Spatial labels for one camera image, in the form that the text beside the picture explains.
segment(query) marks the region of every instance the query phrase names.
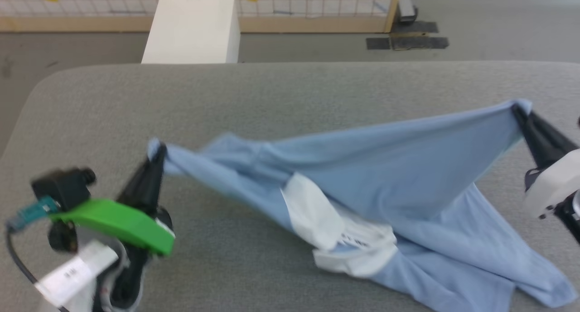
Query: black cable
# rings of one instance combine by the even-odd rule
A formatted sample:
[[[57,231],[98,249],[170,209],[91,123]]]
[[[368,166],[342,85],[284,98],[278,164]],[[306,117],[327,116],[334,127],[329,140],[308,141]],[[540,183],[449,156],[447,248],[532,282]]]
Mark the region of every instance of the black cable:
[[[24,265],[24,263],[22,262],[22,260],[20,260],[20,258],[18,257],[18,254],[14,250],[14,245],[12,244],[12,234],[13,233],[14,233],[13,229],[11,229],[9,227],[6,228],[6,248],[8,248],[8,253],[10,254],[10,257],[12,258],[12,260],[14,261],[14,263],[16,263],[16,266],[18,267],[18,269],[20,269],[20,271],[23,273],[23,275],[31,283],[35,284],[35,283],[37,283],[36,277]],[[69,310],[67,310],[67,308],[64,307],[64,306],[61,306],[60,308],[58,308],[58,310],[60,312],[69,312]]]

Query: teal connector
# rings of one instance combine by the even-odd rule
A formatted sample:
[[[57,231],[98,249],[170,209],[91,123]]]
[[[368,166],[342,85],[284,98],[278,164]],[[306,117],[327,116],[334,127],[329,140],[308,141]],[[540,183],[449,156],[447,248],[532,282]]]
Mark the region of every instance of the teal connector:
[[[58,212],[58,204],[50,197],[43,197],[33,205],[18,211],[16,216],[6,222],[6,227],[12,232],[18,232],[38,219],[46,217],[49,213],[56,212]]]

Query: gray table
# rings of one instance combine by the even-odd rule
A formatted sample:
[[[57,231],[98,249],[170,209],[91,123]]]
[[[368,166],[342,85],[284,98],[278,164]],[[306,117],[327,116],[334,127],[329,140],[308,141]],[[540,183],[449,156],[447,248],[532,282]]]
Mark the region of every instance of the gray table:
[[[197,149],[225,131],[279,139],[489,106],[518,97],[580,140],[580,66],[539,62],[413,62],[101,66],[42,81],[0,161],[2,217],[33,199],[31,177],[56,166],[91,166],[96,197],[113,197],[151,137]],[[523,238],[580,288],[580,248],[554,217],[519,205],[532,165],[523,144],[479,182]],[[411,298],[318,270],[311,248],[258,213],[197,182],[166,178],[161,203],[174,217],[174,254],[147,273],[142,312],[426,312]],[[42,275],[63,261],[47,224],[16,238]],[[34,310],[39,295],[0,250],[2,311]],[[578,311],[572,304],[559,311]],[[514,312],[544,311],[517,292]]]

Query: green bracket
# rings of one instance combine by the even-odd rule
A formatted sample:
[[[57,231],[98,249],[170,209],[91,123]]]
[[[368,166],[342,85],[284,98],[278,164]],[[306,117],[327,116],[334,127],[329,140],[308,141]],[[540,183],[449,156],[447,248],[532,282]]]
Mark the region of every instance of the green bracket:
[[[72,221],[122,242],[151,251],[169,255],[174,247],[174,237],[151,217],[108,199],[90,199],[71,211],[49,215],[52,221]]]

